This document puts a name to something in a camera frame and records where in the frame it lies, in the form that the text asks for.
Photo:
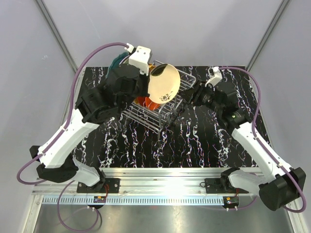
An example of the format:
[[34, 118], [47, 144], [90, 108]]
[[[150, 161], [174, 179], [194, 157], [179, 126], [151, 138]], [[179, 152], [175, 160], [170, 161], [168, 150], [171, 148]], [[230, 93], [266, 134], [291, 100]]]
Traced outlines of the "orange round plastic plate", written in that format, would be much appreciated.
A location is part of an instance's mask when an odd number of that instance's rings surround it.
[[139, 105], [145, 107], [145, 106], [146, 106], [145, 100], [146, 100], [146, 97], [137, 97], [137, 98], [134, 100], [134, 102], [135, 102], [136, 104], [139, 104]]

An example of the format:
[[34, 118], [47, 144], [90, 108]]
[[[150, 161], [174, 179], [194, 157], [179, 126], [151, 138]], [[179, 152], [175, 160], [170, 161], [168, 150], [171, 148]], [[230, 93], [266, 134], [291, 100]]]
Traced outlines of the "cream plate black motif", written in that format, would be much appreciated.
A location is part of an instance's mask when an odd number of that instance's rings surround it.
[[179, 71], [170, 64], [160, 64], [150, 72], [148, 85], [149, 99], [157, 104], [171, 101], [179, 91]]

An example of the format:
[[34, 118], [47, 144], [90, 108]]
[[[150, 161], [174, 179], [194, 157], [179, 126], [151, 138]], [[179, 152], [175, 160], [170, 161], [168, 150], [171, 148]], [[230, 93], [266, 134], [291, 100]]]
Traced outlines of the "bright orange small plate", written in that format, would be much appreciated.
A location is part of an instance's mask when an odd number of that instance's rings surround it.
[[151, 101], [149, 97], [145, 97], [144, 106], [149, 110], [154, 111], [160, 106], [160, 104]]

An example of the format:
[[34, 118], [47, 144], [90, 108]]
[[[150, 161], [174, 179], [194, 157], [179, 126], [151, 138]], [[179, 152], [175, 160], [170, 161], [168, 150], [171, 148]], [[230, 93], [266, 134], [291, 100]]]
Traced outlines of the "teal scalloped plate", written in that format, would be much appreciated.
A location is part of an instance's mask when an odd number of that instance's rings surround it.
[[122, 60], [124, 60], [128, 55], [129, 55], [128, 52], [123, 52], [120, 55], [118, 55], [116, 58], [114, 58], [111, 65], [108, 67], [106, 75], [109, 74], [111, 69], [117, 67], [122, 62]]

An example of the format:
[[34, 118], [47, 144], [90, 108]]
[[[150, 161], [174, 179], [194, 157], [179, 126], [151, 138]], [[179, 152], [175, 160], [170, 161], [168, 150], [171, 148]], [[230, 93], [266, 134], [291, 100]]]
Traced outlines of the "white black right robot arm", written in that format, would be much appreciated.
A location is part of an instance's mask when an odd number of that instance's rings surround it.
[[302, 194], [306, 173], [300, 167], [294, 169], [267, 144], [254, 126], [254, 119], [238, 105], [237, 93], [231, 83], [220, 82], [212, 86], [198, 81], [194, 87], [181, 91], [184, 102], [193, 106], [205, 106], [212, 110], [219, 125], [231, 135], [261, 169], [263, 177], [234, 167], [221, 173], [220, 187], [226, 193], [242, 189], [260, 197], [263, 204], [275, 211], [301, 198], [302, 210], [306, 199]]

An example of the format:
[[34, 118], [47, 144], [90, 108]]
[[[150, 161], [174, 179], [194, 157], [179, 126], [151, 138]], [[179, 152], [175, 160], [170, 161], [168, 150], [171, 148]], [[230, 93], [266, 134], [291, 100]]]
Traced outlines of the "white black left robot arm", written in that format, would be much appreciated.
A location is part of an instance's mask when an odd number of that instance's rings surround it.
[[103, 84], [77, 99], [67, 120], [44, 145], [30, 148], [37, 153], [32, 160], [40, 162], [36, 171], [42, 183], [77, 181], [94, 193], [104, 189], [105, 173], [79, 162], [71, 152], [101, 124], [120, 116], [134, 99], [148, 96], [149, 66], [127, 63], [112, 68]]

